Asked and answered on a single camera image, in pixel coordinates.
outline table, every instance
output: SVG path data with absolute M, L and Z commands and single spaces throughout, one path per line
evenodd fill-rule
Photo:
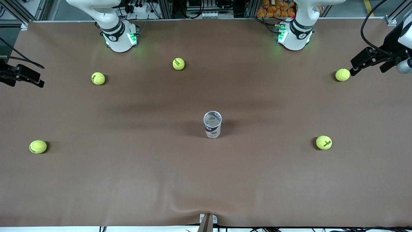
M 148 22 L 126 53 L 92 23 L 30 23 L 15 47 L 46 67 L 45 86 L 0 85 L 0 226 L 185 225 L 207 212 L 224 226 L 410 225 L 411 76 L 333 78 L 366 47 L 361 23 L 319 20 L 292 52 L 254 20 Z M 371 19 L 365 34 L 380 45 L 391 29 Z M 223 117 L 215 140 L 209 110 Z M 324 134 L 333 146 L 319 151 Z M 29 152 L 36 139 L 47 153 Z

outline tennis ball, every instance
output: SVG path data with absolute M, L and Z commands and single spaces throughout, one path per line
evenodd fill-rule
M 46 142 L 42 140 L 35 140 L 28 146 L 29 150 L 34 154 L 43 153 L 47 149 Z
M 103 73 L 94 73 L 91 76 L 91 80 L 93 83 L 95 83 L 96 85 L 101 85 L 105 82 L 106 78 L 104 77 Z
M 338 81 L 346 81 L 351 76 L 351 73 L 347 69 L 339 69 L 336 74 L 336 80 Z
M 316 146 L 318 146 L 319 149 L 328 150 L 332 146 L 332 140 L 326 135 L 319 136 L 316 139 Z
M 185 61 L 182 58 L 176 58 L 173 60 L 173 68 L 176 70 L 182 70 L 185 67 Z

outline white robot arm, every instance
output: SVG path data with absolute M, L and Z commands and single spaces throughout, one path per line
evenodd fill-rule
M 278 42 L 285 48 L 297 51 L 305 47 L 312 35 L 312 29 L 320 16 L 317 4 L 336 5 L 346 0 L 294 0 L 297 5 L 296 17 L 282 23 L 285 29 L 278 35 Z
M 408 12 L 404 20 L 386 37 L 383 45 L 366 47 L 352 60 L 351 75 L 362 69 L 383 63 L 379 68 L 382 73 L 396 66 L 399 73 L 412 73 L 412 15 Z
M 115 52 L 125 52 L 137 45 L 138 28 L 120 20 L 115 10 L 121 0 L 66 0 L 68 4 L 90 15 L 103 31 L 106 44 Z

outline metal frame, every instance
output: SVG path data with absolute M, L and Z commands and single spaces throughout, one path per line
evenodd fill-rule
M 0 27 L 20 27 L 22 22 L 18 19 L 17 13 L 10 11 L 11 8 L 7 3 L 3 3 L 3 0 L 0 0 L 0 5 L 8 11 L 15 19 L 0 19 Z
M 250 0 L 249 5 L 246 7 L 245 17 L 256 16 L 256 13 L 260 6 L 260 0 Z
M 213 232 L 213 217 L 214 216 L 209 213 L 205 214 L 201 219 L 201 223 L 197 232 Z
M 412 0 L 404 0 L 390 15 L 385 16 L 386 24 L 388 26 L 396 26 L 397 19 L 403 17 L 408 11 L 412 9 Z
M 16 0 L 0 0 L 0 3 L 24 25 L 28 25 L 30 21 L 36 20 L 34 16 Z
M 323 14 L 322 14 L 322 18 L 325 18 L 326 15 L 329 13 L 330 9 L 332 8 L 332 5 L 327 5 L 324 9 L 323 9 Z
M 172 18 L 172 3 L 168 0 L 159 0 L 160 12 L 162 14 L 162 19 Z
M 40 4 L 39 4 L 39 7 L 37 8 L 36 15 L 34 16 L 36 20 L 42 20 L 42 17 L 45 12 L 45 7 L 48 1 L 49 0 L 40 0 Z

